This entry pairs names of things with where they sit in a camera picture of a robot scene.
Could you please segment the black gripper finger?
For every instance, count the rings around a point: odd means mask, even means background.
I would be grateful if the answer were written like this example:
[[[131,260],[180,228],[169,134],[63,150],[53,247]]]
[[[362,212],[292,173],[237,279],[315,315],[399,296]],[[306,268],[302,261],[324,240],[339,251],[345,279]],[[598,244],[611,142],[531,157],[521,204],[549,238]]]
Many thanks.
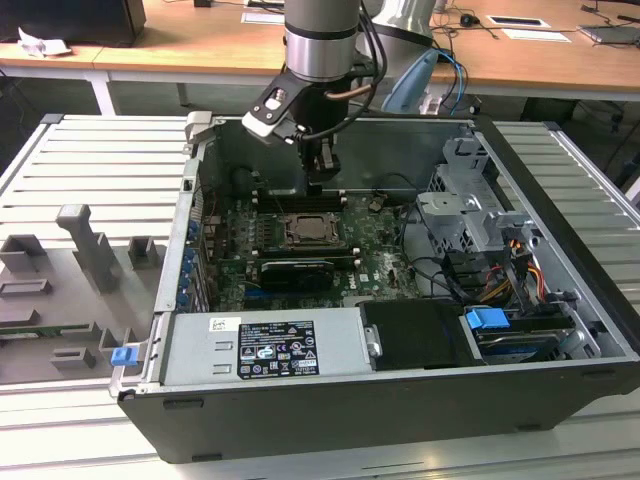
[[[314,193],[320,195],[323,185],[333,179],[340,170],[340,160],[333,152],[332,140],[322,139],[314,158]]]
[[[319,152],[317,141],[303,141],[300,144],[300,160],[305,176],[305,192],[307,196],[319,196],[320,185],[314,180],[316,173],[315,159]]]

